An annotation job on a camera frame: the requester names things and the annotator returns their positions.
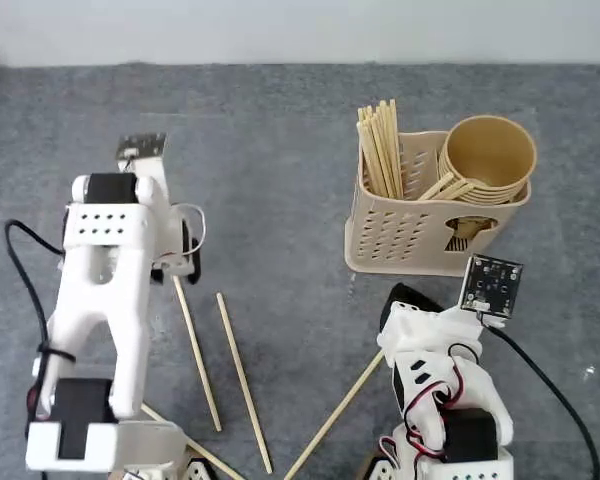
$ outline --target black cable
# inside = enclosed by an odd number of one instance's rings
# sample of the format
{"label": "black cable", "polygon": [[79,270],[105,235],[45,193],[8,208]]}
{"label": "black cable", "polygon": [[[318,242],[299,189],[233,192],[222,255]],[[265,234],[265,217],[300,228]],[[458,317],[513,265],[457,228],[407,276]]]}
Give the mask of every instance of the black cable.
{"label": "black cable", "polygon": [[447,355],[449,357],[451,356],[451,350],[453,349],[453,347],[466,348],[467,350],[469,350],[471,352],[471,355],[473,355],[473,358],[475,359],[476,364],[480,365],[480,357],[478,357],[478,354],[476,353],[476,351],[473,348],[471,348],[469,345],[465,345],[464,343],[460,343],[460,342],[452,343],[451,345],[449,345],[449,348],[447,349]]}
{"label": "black cable", "polygon": [[509,344],[509,346],[511,348],[513,348],[513,350],[518,355],[520,355],[520,357],[527,363],[527,365],[529,365],[529,367],[531,367],[531,370],[533,370],[536,373],[536,375],[538,375],[540,377],[540,379],[544,382],[544,384],[547,387],[549,387],[549,390],[551,390],[551,392],[553,392],[553,394],[557,397],[557,399],[560,401],[562,406],[567,410],[567,412],[569,412],[569,415],[571,415],[571,418],[573,419],[573,421],[576,423],[576,425],[578,425],[578,428],[580,429],[580,433],[582,434],[582,437],[584,438],[584,442],[587,444],[587,448],[589,449],[589,454],[591,455],[591,464],[593,467],[593,475],[591,476],[591,478],[593,480],[600,480],[600,458],[598,457],[598,451],[596,449],[596,445],[593,442],[591,433],[589,433],[589,429],[585,425],[582,418],[580,418],[580,415],[578,415],[578,412],[576,412],[575,408],[573,408],[573,406],[571,406],[571,404],[569,403],[567,398],[562,394],[562,392],[558,389],[558,387],[556,387],[554,385],[554,383],[551,381],[551,379],[549,377],[547,377],[547,375],[540,369],[540,367],[538,365],[536,365],[536,363],[531,359],[531,357],[529,357],[529,355],[527,355],[527,353],[522,349],[522,347],[520,347],[520,345],[518,345],[511,337],[509,337],[509,335],[507,335],[503,331],[498,330],[497,328],[492,327],[492,326],[485,325],[485,328],[487,330],[489,330],[491,333],[493,333],[496,337],[504,340],[507,344]]}
{"label": "black cable", "polygon": [[[33,303],[33,308],[36,312],[36,317],[38,319],[38,327],[40,329],[40,345],[38,346],[38,352],[40,352],[40,364],[38,367],[38,375],[36,376],[36,380],[33,386],[29,389],[27,393],[27,426],[25,428],[25,437],[29,435],[29,424],[35,420],[36,410],[38,409],[38,403],[40,402],[40,390],[42,389],[42,382],[44,380],[44,376],[47,371],[47,365],[49,363],[50,355],[59,355],[67,360],[74,361],[75,357],[67,352],[62,352],[60,350],[53,349],[49,346],[49,331],[47,330],[47,321],[46,316],[44,314],[44,309],[42,308],[42,302],[40,301],[40,297],[38,296],[38,292],[36,292],[27,271],[25,270],[18,254],[13,248],[13,244],[11,243],[11,229],[13,227],[19,228],[27,235],[29,235],[33,240],[35,240],[39,245],[46,248],[51,253],[55,255],[63,255],[63,251],[59,248],[54,247],[49,242],[44,240],[40,235],[31,230],[27,225],[22,223],[20,220],[9,219],[4,224],[4,236],[5,243],[7,245],[7,254],[9,258],[13,262],[13,265],[16,267],[18,271],[18,275],[22,279],[25,287],[27,288],[27,292],[29,293],[29,297],[31,298],[31,302]],[[47,480],[47,473],[40,472],[41,480]]]}

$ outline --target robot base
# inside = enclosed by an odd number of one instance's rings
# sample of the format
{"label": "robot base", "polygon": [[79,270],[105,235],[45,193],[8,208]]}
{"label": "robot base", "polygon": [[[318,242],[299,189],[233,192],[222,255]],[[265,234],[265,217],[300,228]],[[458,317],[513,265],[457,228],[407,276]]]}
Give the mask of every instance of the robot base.
{"label": "robot base", "polygon": [[181,472],[168,472],[165,470],[133,470],[125,471],[119,475],[110,475],[109,480],[216,480],[216,476],[206,460],[191,458]]}
{"label": "robot base", "polygon": [[422,458],[418,462],[418,476],[412,465],[395,470],[386,457],[375,456],[365,468],[361,480],[513,480],[513,457],[504,448],[498,459],[484,462],[441,463]]}

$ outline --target circuit board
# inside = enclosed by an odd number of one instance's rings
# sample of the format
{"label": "circuit board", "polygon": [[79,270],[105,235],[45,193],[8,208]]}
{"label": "circuit board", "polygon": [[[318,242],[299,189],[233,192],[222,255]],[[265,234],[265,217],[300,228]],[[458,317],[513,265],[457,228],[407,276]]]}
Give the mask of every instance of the circuit board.
{"label": "circuit board", "polygon": [[473,255],[460,293],[460,308],[511,318],[521,275],[520,263]]}

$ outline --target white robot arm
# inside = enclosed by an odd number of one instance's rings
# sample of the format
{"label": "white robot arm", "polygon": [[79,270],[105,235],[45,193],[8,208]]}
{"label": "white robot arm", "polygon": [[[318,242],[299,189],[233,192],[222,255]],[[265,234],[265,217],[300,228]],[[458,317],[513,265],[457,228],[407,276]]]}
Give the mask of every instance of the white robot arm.
{"label": "white robot arm", "polygon": [[[189,235],[180,206],[169,201],[164,144],[164,134],[125,137],[117,155],[120,172],[73,183],[49,342],[34,364],[41,388],[28,429],[32,470],[142,468],[169,472],[170,478],[181,466],[185,437],[179,427],[131,420],[144,396],[151,279],[188,275],[193,282],[200,274],[201,243]],[[113,380],[73,378],[75,357],[101,322],[116,348]]]}
{"label": "white robot arm", "polygon": [[[466,286],[461,303],[442,312],[400,301],[413,293],[402,285],[385,306],[377,341],[392,369],[403,422],[383,437],[394,454],[383,447],[389,461],[376,468],[390,469],[398,480],[513,478],[513,458],[504,448],[513,439],[513,421],[479,365],[483,324],[475,312],[490,312],[490,305],[467,294]],[[497,317],[486,321],[503,325]]]}

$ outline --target paper cup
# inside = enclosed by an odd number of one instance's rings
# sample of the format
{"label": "paper cup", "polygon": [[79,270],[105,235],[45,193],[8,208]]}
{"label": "paper cup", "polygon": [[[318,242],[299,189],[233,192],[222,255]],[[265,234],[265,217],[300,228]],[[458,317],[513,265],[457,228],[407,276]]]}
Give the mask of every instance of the paper cup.
{"label": "paper cup", "polygon": [[439,171],[475,185],[461,200],[495,205],[522,190],[535,165],[536,148],[524,128],[503,117],[480,115],[451,129]]}

